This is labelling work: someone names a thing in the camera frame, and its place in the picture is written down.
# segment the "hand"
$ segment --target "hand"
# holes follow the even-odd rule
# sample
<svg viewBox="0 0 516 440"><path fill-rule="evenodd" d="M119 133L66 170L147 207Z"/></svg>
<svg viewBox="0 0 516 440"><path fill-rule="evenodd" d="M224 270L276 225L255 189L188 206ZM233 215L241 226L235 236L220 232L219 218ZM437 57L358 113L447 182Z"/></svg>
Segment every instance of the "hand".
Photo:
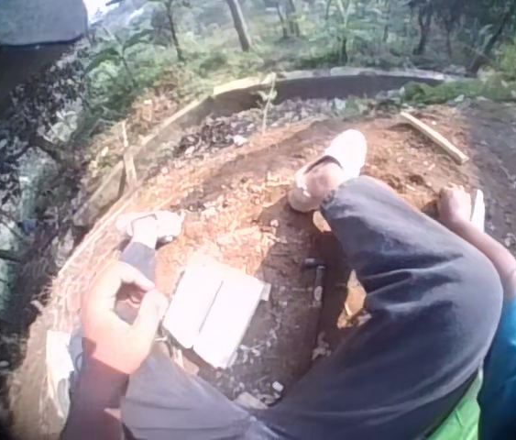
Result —
<svg viewBox="0 0 516 440"><path fill-rule="evenodd" d="M125 286L139 305L133 324L115 313L117 294ZM107 267L82 298L85 361L98 361L126 375L134 373L149 354L167 306L167 299L139 270L120 261Z"/></svg>
<svg viewBox="0 0 516 440"><path fill-rule="evenodd" d="M439 219L451 227L471 219L471 196L463 187L450 184L443 188L438 202Z"/></svg>

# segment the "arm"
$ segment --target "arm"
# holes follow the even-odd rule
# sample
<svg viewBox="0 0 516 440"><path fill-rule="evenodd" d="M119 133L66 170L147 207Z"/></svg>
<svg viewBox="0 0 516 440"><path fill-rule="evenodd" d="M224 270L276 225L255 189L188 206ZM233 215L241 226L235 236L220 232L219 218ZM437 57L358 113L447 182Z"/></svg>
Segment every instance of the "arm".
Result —
<svg viewBox="0 0 516 440"><path fill-rule="evenodd" d="M516 297L516 258L494 238L481 232L466 219L457 219L447 225L453 232L480 250L492 262L504 288L504 300Z"/></svg>
<svg viewBox="0 0 516 440"><path fill-rule="evenodd" d="M516 297L516 258L494 238L480 231L470 221L471 196L460 186L443 188L439 199L441 223L481 251L500 275L504 300Z"/></svg>
<svg viewBox="0 0 516 440"><path fill-rule="evenodd" d="M117 293L126 284L140 303L133 324L115 313ZM126 263L110 265L82 299L82 370L62 439L118 439L119 401L129 375L151 349L167 301L152 281Z"/></svg>

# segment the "banana plant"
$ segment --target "banana plant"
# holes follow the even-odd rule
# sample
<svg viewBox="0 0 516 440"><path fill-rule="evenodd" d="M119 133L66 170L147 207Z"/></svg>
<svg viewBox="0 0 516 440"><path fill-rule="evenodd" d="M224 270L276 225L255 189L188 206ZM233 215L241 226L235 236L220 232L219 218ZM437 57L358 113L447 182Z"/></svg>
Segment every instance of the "banana plant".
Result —
<svg viewBox="0 0 516 440"><path fill-rule="evenodd" d="M103 48L99 50L85 67L84 72L88 73L111 61L113 64L120 64L126 71L127 77L131 81L132 89L137 88L137 81L132 69L129 67L126 58L126 51L140 43L149 43L152 30L149 28L141 29L125 39L120 39L117 35L112 34L104 27L104 34L101 36L103 40Z"/></svg>

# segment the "wrist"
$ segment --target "wrist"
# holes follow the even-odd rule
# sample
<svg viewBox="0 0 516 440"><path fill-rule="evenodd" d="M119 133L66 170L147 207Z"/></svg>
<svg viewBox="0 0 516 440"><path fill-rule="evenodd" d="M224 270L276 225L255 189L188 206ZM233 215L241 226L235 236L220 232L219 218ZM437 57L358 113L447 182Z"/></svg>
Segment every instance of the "wrist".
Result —
<svg viewBox="0 0 516 440"><path fill-rule="evenodd" d="M451 217L447 219L442 219L441 223L443 223L444 226L446 226L448 229L455 232L456 234L459 234L460 232L463 232L473 227L471 221L468 218L464 217Z"/></svg>

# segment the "leg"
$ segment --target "leg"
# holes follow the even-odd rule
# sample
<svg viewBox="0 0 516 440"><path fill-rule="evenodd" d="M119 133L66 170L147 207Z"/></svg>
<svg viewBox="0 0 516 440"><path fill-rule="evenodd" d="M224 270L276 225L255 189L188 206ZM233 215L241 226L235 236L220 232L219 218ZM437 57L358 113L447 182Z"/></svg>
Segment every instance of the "leg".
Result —
<svg viewBox="0 0 516 440"><path fill-rule="evenodd" d="M486 356L500 279L483 254L373 179L343 181L321 211L371 318L263 420L301 439L419 437L456 405Z"/></svg>

